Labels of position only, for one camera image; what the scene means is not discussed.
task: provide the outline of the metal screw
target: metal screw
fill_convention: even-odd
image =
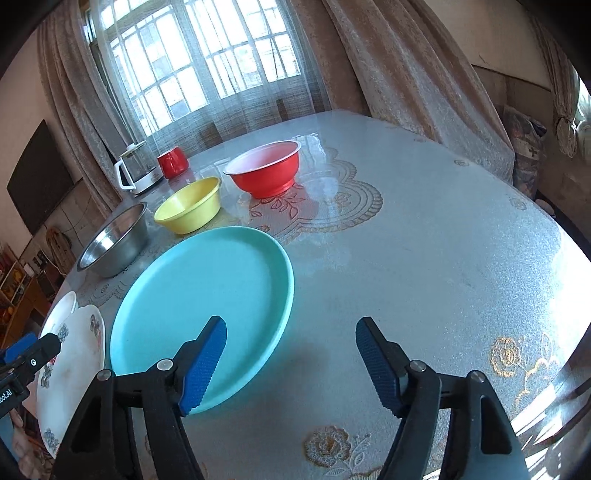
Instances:
[[[421,362],[420,360],[412,360],[410,362],[410,368],[415,372],[424,372],[427,369],[427,364],[425,362]]]
[[[111,370],[109,370],[108,368],[105,368],[104,370],[101,370],[100,372],[98,372],[96,374],[96,379],[99,382],[104,382],[105,380],[108,380],[111,378]]]
[[[166,372],[166,370],[170,370],[173,367],[173,365],[173,361],[170,358],[165,358],[156,364],[156,368],[158,368],[158,370]]]
[[[484,383],[484,380],[486,380],[485,374],[478,370],[473,370],[470,372],[470,378],[478,383]]]

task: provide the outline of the yellow bowl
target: yellow bowl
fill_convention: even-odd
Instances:
[[[218,213],[221,184],[220,179],[208,177],[187,185],[160,205],[154,221],[179,235],[194,232]]]

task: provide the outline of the red bowl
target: red bowl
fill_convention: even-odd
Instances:
[[[300,168],[300,148],[295,140],[256,147],[232,160],[223,172],[254,198],[274,197],[294,184]]]

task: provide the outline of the stainless steel bowl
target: stainless steel bowl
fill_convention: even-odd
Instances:
[[[119,214],[82,252],[76,268],[89,268],[101,277],[114,277],[135,260],[148,242],[145,202]]]

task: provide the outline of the television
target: television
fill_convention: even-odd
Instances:
[[[22,152],[7,191],[29,232],[43,222],[74,187],[74,182],[43,120]]]

